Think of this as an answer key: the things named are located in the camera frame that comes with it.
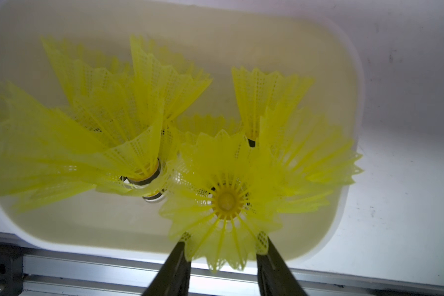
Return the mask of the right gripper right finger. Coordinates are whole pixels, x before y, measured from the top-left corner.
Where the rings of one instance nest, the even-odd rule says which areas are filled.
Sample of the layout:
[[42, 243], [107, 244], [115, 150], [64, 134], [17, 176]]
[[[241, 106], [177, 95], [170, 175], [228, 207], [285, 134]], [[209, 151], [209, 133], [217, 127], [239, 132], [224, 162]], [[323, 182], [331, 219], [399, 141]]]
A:
[[307, 296], [270, 239], [268, 253], [257, 255], [257, 268], [261, 296]]

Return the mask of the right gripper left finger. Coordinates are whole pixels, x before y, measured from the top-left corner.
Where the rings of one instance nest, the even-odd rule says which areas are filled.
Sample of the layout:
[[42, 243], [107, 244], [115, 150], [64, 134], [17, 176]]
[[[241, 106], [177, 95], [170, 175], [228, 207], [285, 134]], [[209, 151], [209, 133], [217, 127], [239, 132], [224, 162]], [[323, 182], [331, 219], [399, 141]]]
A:
[[188, 296], [191, 261], [185, 257], [185, 243], [178, 242], [142, 296]]

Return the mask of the yellow shuttlecock eight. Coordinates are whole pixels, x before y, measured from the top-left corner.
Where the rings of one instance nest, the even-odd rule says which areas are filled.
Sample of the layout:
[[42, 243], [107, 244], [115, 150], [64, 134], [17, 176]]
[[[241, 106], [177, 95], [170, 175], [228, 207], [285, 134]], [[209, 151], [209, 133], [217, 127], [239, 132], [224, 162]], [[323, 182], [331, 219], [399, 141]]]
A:
[[168, 164], [160, 215], [169, 236], [182, 242], [186, 260], [205, 259], [210, 271], [242, 271], [268, 252], [280, 229], [278, 168], [270, 153], [242, 133], [201, 133]]

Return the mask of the yellow shuttlecock five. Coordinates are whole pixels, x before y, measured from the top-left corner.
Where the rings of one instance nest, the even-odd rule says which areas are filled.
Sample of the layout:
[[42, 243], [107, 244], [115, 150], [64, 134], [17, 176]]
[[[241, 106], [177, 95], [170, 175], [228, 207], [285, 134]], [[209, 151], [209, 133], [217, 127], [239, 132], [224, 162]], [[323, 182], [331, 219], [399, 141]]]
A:
[[74, 119], [105, 145], [99, 164], [133, 187], [155, 180], [160, 172], [160, 140], [164, 100], [147, 83], [112, 82], [95, 87], [72, 102]]

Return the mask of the yellow shuttlecock seven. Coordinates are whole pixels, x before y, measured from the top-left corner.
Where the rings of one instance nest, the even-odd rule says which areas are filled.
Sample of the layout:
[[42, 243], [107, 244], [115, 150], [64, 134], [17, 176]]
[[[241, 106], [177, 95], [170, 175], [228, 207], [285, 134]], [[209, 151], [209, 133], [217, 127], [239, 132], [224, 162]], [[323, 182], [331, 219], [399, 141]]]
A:
[[148, 196], [150, 183], [133, 187], [99, 164], [105, 145], [79, 124], [72, 109], [49, 108], [13, 83], [0, 91], [0, 197], [19, 211], [95, 189]]

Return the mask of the yellow shuttlecock two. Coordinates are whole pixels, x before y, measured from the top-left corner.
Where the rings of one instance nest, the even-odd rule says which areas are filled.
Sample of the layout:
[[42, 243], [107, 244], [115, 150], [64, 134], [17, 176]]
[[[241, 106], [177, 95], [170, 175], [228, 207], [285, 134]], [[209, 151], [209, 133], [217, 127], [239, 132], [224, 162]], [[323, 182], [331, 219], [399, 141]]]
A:
[[252, 148], [260, 134], [260, 118], [267, 109], [280, 107], [292, 112], [315, 82], [309, 76], [284, 76], [278, 71], [265, 73], [258, 68], [233, 67], [231, 75], [244, 133]]

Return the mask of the white storage box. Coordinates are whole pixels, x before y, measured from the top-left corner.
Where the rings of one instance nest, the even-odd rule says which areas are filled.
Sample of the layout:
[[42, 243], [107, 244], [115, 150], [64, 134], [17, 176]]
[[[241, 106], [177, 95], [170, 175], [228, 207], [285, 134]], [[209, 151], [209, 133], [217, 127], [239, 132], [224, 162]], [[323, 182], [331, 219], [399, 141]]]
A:
[[[302, 104], [325, 113], [353, 138], [365, 76], [348, 36], [332, 21], [261, 1], [0, 1], [0, 83], [12, 81], [48, 106], [67, 100], [41, 45], [65, 38], [129, 61], [130, 36], [155, 40], [208, 72], [213, 81], [186, 115], [238, 117], [231, 69], [243, 66], [312, 76]], [[162, 261], [175, 243], [159, 203], [85, 192], [26, 212], [0, 198], [0, 233], [41, 249]]]

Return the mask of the yellow shuttlecock six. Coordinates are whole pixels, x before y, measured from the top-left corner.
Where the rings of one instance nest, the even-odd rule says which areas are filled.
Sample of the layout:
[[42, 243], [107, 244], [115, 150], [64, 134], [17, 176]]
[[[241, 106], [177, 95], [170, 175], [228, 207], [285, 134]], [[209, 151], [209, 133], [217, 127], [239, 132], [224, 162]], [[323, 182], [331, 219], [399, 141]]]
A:
[[228, 134], [235, 134], [243, 130], [240, 121], [234, 118], [214, 115], [181, 115], [164, 125], [160, 140], [159, 162], [160, 175], [150, 183], [153, 191], [144, 196], [147, 202], [157, 202], [164, 195], [163, 184], [167, 179], [167, 162], [178, 155], [179, 145], [182, 143], [195, 144], [201, 133], [216, 136], [221, 130]]

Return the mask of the yellow shuttlecock three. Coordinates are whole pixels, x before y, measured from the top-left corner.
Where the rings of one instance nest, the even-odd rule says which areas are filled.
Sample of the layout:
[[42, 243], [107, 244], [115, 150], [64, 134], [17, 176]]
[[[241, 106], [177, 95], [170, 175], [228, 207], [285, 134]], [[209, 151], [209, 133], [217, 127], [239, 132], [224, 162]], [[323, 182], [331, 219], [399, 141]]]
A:
[[328, 206], [332, 194], [352, 185], [354, 176], [363, 172], [353, 138], [308, 107], [267, 108], [260, 118], [258, 143], [270, 152], [281, 174], [279, 213]]

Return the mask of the yellow shuttlecock four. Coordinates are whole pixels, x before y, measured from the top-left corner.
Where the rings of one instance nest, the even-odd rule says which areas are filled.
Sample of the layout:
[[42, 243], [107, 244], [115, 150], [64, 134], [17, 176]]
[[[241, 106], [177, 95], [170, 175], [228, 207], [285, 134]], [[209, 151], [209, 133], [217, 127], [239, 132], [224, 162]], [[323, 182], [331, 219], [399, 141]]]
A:
[[213, 81], [194, 61], [153, 39], [132, 35], [129, 43], [135, 79], [158, 93], [168, 121], [182, 114]]

